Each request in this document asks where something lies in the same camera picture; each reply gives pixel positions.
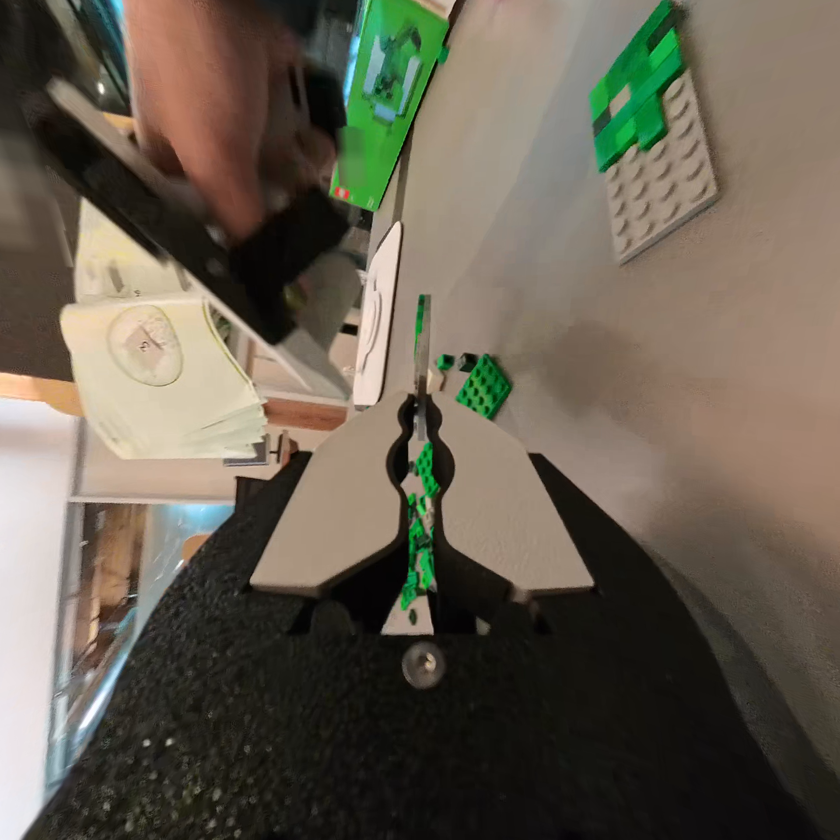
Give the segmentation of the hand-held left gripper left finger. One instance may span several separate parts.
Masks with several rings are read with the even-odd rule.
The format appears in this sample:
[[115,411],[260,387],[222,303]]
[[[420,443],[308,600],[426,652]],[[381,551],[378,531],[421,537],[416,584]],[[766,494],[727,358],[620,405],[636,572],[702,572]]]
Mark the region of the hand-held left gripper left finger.
[[249,584],[320,597],[407,538],[396,455],[411,437],[414,397],[395,392],[354,414],[318,446]]

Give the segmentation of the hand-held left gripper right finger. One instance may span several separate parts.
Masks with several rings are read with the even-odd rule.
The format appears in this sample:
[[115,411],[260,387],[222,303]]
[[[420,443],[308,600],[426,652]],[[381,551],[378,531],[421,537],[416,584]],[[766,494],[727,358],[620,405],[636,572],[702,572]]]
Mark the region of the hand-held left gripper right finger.
[[595,583],[522,443],[446,394],[438,438],[454,460],[440,517],[448,545],[528,595]]

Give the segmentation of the grey plate with green tiles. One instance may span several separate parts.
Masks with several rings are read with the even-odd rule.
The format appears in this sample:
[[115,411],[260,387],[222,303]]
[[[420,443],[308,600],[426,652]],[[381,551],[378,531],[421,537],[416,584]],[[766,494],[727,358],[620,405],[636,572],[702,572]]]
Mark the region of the grey plate with green tiles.
[[621,266],[719,195],[682,44],[683,12],[676,2],[658,3],[589,94],[595,162]]
[[[408,444],[408,474],[403,482],[407,498],[411,493],[418,496],[422,493],[422,485],[419,478],[412,474],[410,464],[419,456],[422,448],[429,440],[427,409],[429,405],[429,394],[426,392],[427,369],[431,368],[429,363],[429,351],[431,342],[431,321],[432,321],[432,298],[429,295],[421,295],[418,299],[415,320],[414,346],[413,346],[413,432]],[[408,544],[407,544],[407,569],[408,569]],[[430,634],[434,630],[432,607],[429,599],[437,593],[437,583],[434,591],[421,595],[414,603],[414,609],[410,613],[402,612],[399,606],[401,590],[395,602],[395,612],[389,619],[390,628],[398,634],[419,636]]]

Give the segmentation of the grey desk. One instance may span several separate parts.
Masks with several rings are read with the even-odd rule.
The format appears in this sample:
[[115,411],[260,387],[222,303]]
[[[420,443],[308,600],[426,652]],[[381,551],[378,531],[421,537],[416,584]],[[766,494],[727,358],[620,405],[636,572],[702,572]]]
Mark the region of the grey desk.
[[719,197],[624,266],[588,96],[656,2],[458,2],[372,240],[404,224],[385,389],[495,354],[500,425],[659,563],[838,838],[838,2],[684,2]]

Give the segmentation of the person's right hand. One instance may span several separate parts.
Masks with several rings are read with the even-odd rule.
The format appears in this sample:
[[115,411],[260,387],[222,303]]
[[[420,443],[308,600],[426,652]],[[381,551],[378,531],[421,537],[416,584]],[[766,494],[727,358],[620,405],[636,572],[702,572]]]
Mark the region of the person's right hand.
[[135,136],[182,175],[230,243],[331,174],[344,123],[338,82],[309,64],[322,2],[123,3]]

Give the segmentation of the pile of green pieces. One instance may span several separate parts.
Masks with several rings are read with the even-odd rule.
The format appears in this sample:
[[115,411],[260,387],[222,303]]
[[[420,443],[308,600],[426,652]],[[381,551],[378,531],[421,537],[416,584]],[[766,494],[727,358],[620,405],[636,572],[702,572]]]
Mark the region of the pile of green pieces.
[[412,474],[419,478],[422,493],[408,496],[408,570],[403,583],[399,606],[410,613],[415,601],[434,591],[436,585],[434,531],[435,502],[440,485],[434,476],[434,450],[426,442],[417,459],[409,465]]

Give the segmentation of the green studded plate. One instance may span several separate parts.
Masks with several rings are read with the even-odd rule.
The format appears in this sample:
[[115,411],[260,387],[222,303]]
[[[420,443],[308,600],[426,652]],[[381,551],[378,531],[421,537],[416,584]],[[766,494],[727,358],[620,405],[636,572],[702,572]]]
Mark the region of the green studded plate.
[[507,401],[512,384],[496,358],[485,353],[478,358],[473,370],[458,391],[455,401],[492,421]]

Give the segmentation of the instruction booklet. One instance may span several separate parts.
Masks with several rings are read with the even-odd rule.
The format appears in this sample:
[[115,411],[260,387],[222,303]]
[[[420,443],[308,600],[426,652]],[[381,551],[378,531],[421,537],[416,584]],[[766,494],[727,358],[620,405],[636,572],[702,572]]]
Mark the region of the instruction booklet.
[[75,301],[59,316],[83,415],[121,459],[250,457],[263,400],[191,275],[80,200]]

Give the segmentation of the white stand base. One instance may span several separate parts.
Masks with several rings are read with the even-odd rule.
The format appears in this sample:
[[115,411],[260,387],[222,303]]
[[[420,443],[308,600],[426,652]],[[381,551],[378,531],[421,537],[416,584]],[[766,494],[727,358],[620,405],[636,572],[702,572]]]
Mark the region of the white stand base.
[[365,274],[353,378],[353,405],[358,410],[382,398],[402,243],[403,223],[397,220]]

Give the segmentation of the green box with figure print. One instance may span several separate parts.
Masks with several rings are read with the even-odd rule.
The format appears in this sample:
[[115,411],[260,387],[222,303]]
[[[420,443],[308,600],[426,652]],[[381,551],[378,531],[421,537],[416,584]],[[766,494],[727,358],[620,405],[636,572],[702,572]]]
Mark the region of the green box with figure print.
[[379,208],[449,30],[452,2],[360,2],[331,198]]

